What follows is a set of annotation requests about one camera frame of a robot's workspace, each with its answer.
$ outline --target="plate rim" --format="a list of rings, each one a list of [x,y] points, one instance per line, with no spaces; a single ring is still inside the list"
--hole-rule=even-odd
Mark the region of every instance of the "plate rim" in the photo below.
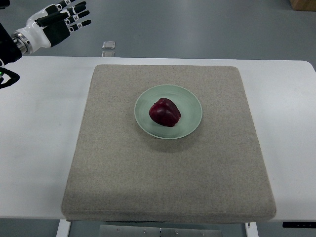
[[[196,98],[196,100],[198,101],[199,107],[200,107],[200,109],[201,109],[201,116],[200,116],[200,119],[199,119],[199,121],[198,121],[197,126],[196,126],[191,132],[189,132],[188,134],[183,135],[183,136],[179,136],[179,137],[174,137],[174,138],[159,137],[159,136],[156,136],[156,135],[151,134],[150,132],[146,131],[146,130],[141,126],[141,124],[139,123],[139,121],[137,120],[137,117],[136,117],[136,105],[137,105],[138,100],[139,100],[139,99],[143,96],[143,94],[145,94],[147,91],[149,91],[149,90],[151,90],[151,89],[153,89],[153,88],[155,88],[155,87],[159,87],[159,86],[175,86],[175,87],[179,87],[179,88],[181,88],[181,89],[183,89],[183,90],[188,91],[188,92],[189,92],[190,94],[192,94],[192,95]],[[136,100],[136,102],[135,102],[135,106],[134,106],[134,117],[135,117],[135,119],[136,119],[137,124],[141,127],[141,129],[142,129],[143,131],[145,131],[146,133],[148,133],[149,135],[151,135],[151,136],[153,136],[153,137],[156,137],[156,138],[159,138],[159,139],[173,140],[173,139],[179,139],[179,138],[186,137],[186,136],[190,135],[191,133],[193,133],[193,132],[198,128],[198,126],[200,125],[200,123],[201,123],[201,121],[202,121],[203,109],[202,109],[202,105],[201,105],[201,102],[199,101],[199,99],[198,99],[191,91],[189,91],[188,89],[186,89],[186,88],[184,88],[184,87],[182,87],[182,86],[174,85],[174,84],[161,84],[161,85],[155,85],[155,86],[153,86],[153,87],[151,87],[151,88],[145,90],[145,91],[137,98],[137,100]]]

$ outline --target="green plate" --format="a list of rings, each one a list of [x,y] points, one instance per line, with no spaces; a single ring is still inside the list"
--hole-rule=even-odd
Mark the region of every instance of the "green plate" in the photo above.
[[[149,109],[160,98],[168,98],[178,107],[181,118],[174,127],[155,123],[149,116]],[[135,118],[138,125],[148,134],[161,139],[177,139],[192,133],[202,119],[202,106],[190,91],[176,85],[158,85],[146,90],[135,104]]]

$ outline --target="small metal object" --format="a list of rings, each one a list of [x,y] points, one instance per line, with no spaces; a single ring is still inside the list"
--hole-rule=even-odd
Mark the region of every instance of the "small metal object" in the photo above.
[[[114,51],[103,51],[102,52],[102,58],[110,58],[114,57]]]
[[[115,48],[115,41],[104,41],[102,48],[103,49],[114,49]]]

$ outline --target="metal bracket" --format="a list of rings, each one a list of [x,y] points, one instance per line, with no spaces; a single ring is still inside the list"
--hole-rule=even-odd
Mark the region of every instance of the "metal bracket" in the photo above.
[[[99,237],[222,237],[221,231],[101,225]]]

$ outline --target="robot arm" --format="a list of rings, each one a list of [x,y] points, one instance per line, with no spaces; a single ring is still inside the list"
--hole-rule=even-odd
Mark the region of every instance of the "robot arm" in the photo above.
[[[33,53],[41,47],[53,47],[68,38],[74,31],[91,23],[90,20],[77,23],[79,19],[87,16],[89,11],[85,11],[85,1],[68,7],[74,1],[62,0],[58,4],[45,7],[32,15],[27,20],[26,27],[16,30],[12,36],[0,24],[0,89],[19,80],[17,74],[1,67],[16,62],[23,54]],[[9,4],[9,0],[0,0],[2,8]],[[11,77],[6,83],[2,83],[3,74]]]
[[[90,24],[91,21],[86,20],[70,25],[89,14],[89,11],[84,11],[86,2],[64,9],[74,1],[63,0],[59,4],[47,6],[31,16],[26,22],[26,27],[14,32],[13,40],[21,52],[30,54],[41,47],[53,47],[69,37],[72,32]]]

